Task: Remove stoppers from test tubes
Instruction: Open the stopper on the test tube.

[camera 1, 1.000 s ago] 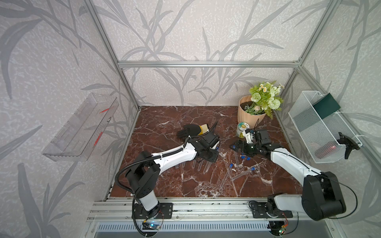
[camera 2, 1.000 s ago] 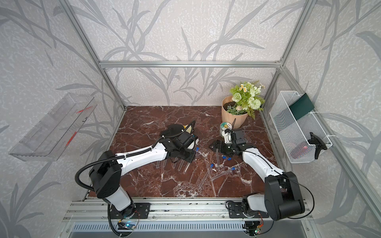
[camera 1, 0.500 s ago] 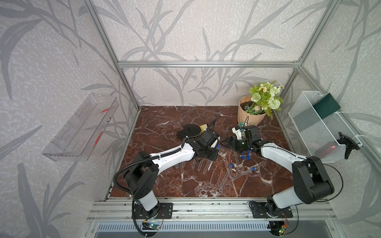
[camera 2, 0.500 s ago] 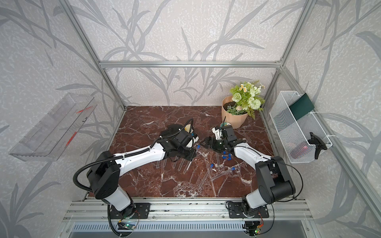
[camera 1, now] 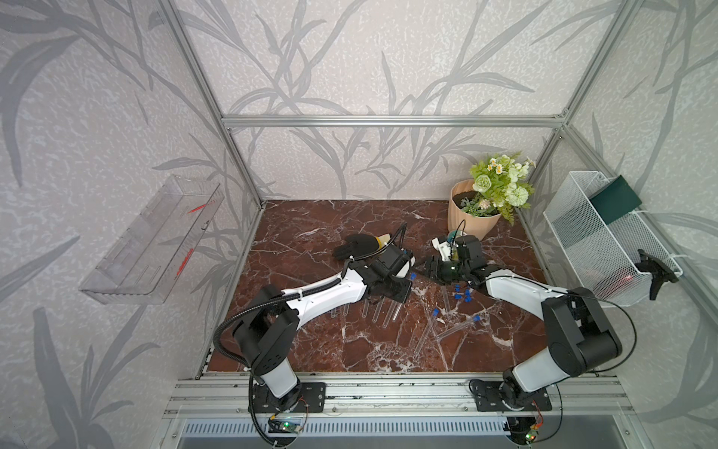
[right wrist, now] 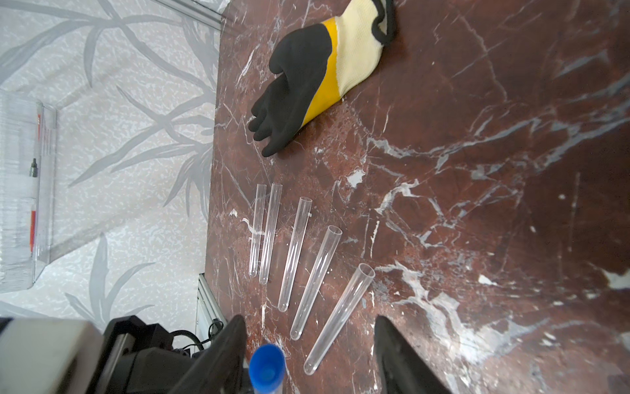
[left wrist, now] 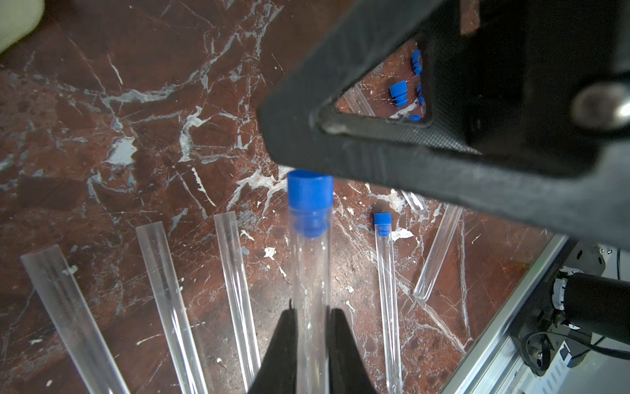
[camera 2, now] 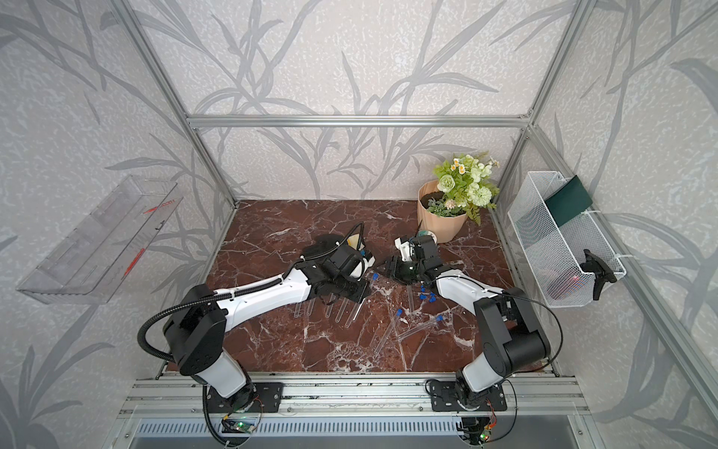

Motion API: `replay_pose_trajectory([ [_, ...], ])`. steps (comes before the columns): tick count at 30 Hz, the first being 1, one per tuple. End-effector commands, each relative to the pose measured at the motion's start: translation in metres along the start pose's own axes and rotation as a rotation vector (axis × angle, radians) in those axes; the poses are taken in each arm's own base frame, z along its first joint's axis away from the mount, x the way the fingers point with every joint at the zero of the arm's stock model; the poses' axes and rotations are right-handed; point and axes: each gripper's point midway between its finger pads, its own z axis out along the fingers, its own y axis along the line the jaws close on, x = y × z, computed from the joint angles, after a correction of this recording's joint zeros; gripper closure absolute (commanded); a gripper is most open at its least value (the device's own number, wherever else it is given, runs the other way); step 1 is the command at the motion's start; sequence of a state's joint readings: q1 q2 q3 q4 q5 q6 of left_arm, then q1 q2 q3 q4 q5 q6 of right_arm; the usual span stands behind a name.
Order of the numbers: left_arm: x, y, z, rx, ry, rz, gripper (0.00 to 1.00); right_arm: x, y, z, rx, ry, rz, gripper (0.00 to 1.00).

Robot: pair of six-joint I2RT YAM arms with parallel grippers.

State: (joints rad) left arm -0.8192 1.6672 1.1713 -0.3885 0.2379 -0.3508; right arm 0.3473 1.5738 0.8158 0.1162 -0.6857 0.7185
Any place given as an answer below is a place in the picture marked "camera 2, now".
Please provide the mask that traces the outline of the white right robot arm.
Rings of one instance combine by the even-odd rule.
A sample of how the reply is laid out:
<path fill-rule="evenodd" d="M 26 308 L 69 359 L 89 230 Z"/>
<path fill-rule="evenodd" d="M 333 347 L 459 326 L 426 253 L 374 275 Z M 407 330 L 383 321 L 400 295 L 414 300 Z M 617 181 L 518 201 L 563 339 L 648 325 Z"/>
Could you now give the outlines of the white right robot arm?
<path fill-rule="evenodd" d="M 395 240 L 399 251 L 385 262 L 386 276 L 400 284 L 420 284 L 431 293 L 472 312 L 479 331 L 480 355 L 456 374 L 458 395 L 468 397 L 497 387 L 512 374 L 548 359 L 552 348 L 534 309 L 521 289 L 501 290 L 445 263 L 428 235 Z"/>

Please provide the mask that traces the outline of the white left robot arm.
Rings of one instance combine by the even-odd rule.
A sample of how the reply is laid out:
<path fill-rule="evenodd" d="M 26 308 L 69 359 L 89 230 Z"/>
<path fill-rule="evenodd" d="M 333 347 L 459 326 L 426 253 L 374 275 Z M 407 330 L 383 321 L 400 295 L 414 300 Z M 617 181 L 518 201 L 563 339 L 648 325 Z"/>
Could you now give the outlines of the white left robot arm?
<path fill-rule="evenodd" d="M 316 297 L 360 303 L 369 294 L 365 274 L 374 262 L 361 237 L 323 235 L 285 273 L 219 290 L 198 285 L 163 327 L 169 359 L 182 375 L 208 385 L 221 398 L 245 403 L 254 392 L 252 381 L 224 348 L 225 335 L 257 316 Z"/>

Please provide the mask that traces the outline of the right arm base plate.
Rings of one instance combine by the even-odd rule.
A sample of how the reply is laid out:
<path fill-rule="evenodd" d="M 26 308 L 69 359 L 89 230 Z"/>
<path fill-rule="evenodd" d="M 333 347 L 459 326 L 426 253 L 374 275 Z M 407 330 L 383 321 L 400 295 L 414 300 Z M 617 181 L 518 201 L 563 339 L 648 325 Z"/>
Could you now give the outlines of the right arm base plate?
<path fill-rule="evenodd" d="M 502 385 L 490 385 L 481 392 L 458 381 L 428 379 L 424 390 L 433 412 L 506 412 L 508 405 Z"/>

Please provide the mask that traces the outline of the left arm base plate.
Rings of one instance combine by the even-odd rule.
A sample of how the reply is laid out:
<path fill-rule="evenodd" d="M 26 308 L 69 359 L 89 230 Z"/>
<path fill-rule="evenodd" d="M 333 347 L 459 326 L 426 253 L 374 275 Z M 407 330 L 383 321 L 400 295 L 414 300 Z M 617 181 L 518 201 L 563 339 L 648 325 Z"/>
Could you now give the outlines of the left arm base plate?
<path fill-rule="evenodd" d="M 223 398 L 211 387 L 203 398 L 208 413 L 278 413 L 282 402 L 283 383 L 245 385 L 230 398 Z"/>

